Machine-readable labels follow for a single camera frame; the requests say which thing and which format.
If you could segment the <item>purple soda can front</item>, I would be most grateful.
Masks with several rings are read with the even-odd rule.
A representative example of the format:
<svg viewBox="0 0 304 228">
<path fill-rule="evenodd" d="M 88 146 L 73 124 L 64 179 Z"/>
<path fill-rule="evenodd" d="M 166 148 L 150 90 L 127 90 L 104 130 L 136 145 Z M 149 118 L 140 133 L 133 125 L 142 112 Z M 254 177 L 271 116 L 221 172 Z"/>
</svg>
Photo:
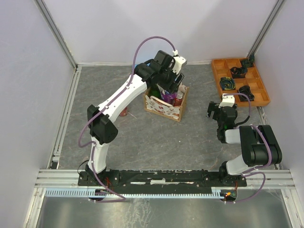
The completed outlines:
<svg viewBox="0 0 304 228">
<path fill-rule="evenodd" d="M 173 101 L 176 98 L 176 95 L 177 95 L 177 92 L 169 93 L 166 90 L 161 91 L 161 99 L 168 104 L 173 104 Z"/>
</svg>

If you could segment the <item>purple soda can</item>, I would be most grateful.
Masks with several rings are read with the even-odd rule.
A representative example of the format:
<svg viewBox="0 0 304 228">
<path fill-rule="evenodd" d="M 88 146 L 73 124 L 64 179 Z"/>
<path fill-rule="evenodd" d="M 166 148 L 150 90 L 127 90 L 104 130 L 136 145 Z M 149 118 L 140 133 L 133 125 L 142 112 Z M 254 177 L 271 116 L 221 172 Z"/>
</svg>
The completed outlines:
<svg viewBox="0 0 304 228">
<path fill-rule="evenodd" d="M 161 99 L 168 104 L 173 104 L 173 101 L 176 98 L 176 95 L 177 95 L 177 92 L 169 93 L 166 90 L 161 91 Z"/>
<path fill-rule="evenodd" d="M 182 104 L 182 98 L 175 98 L 174 100 L 173 100 L 173 106 L 181 106 L 181 104 Z"/>
</svg>

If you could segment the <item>patterned canvas tote bag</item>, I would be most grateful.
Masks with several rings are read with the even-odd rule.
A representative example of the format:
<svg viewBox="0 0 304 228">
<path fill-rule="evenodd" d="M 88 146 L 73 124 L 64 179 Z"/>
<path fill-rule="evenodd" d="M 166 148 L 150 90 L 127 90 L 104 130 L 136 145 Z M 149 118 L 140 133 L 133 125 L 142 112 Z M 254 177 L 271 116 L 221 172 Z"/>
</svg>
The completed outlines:
<svg viewBox="0 0 304 228">
<path fill-rule="evenodd" d="M 150 89 L 147 89 L 143 94 L 144 110 L 180 122 L 186 111 L 189 87 L 181 85 L 179 90 L 184 93 L 181 105 L 170 106 L 166 105 L 164 101 L 160 101 L 160 99 L 150 98 Z"/>
</svg>

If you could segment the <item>red soda can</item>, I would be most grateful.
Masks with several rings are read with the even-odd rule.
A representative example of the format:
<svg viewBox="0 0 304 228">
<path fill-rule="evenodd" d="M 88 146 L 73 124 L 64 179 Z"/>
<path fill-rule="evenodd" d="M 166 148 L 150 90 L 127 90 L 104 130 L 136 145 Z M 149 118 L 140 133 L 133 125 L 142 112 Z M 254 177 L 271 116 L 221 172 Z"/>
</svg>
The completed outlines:
<svg viewBox="0 0 304 228">
<path fill-rule="evenodd" d="M 120 112 L 120 116 L 126 116 L 128 114 L 128 108 L 125 107 L 121 112 Z"/>
<path fill-rule="evenodd" d="M 175 99 L 182 100 L 183 96 L 184 96 L 184 93 L 182 91 L 178 91 L 177 94 L 176 94 Z"/>
</svg>

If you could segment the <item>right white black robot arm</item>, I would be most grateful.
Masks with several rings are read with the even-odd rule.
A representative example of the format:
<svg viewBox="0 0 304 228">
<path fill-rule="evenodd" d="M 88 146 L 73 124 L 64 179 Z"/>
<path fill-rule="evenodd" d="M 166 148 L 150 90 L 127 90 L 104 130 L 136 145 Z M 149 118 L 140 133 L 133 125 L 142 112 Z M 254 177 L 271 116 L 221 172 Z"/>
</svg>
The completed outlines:
<svg viewBox="0 0 304 228">
<path fill-rule="evenodd" d="M 217 122 L 217 138 L 221 143 L 239 144 L 241 154 L 225 161 L 218 172 L 209 172 L 204 180 L 212 186 L 244 187 L 246 178 L 255 169 L 279 164 L 282 152 L 270 125 L 242 125 L 244 121 L 236 123 L 238 116 L 237 105 L 215 103 L 211 101 L 207 109 L 207 117 Z"/>
</svg>

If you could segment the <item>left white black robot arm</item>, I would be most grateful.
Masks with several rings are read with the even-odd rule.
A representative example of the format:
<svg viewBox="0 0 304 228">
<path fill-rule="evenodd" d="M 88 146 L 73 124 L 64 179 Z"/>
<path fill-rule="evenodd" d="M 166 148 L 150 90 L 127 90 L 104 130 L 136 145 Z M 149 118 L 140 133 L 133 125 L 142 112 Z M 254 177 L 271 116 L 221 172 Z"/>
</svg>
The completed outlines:
<svg viewBox="0 0 304 228">
<path fill-rule="evenodd" d="M 101 185 L 105 180 L 107 151 L 118 135 L 114 122 L 122 110 L 152 85 L 158 85 L 170 93 L 176 92 L 184 78 L 181 69 L 186 64 L 186 58 L 171 56 L 160 50 L 153 59 L 138 64 L 134 74 L 110 98 L 99 106 L 88 107 L 87 116 L 93 145 L 86 170 L 94 185 Z"/>
</svg>

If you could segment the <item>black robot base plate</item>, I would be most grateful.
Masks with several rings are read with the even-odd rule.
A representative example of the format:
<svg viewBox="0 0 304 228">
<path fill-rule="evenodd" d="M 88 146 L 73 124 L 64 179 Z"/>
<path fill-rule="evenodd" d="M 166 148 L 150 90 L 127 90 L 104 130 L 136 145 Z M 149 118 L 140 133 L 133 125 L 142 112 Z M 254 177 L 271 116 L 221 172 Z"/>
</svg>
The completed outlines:
<svg viewBox="0 0 304 228">
<path fill-rule="evenodd" d="M 119 194 L 210 194 L 212 187 L 246 187 L 246 178 L 219 171 L 109 170 L 100 181 Z"/>
</svg>

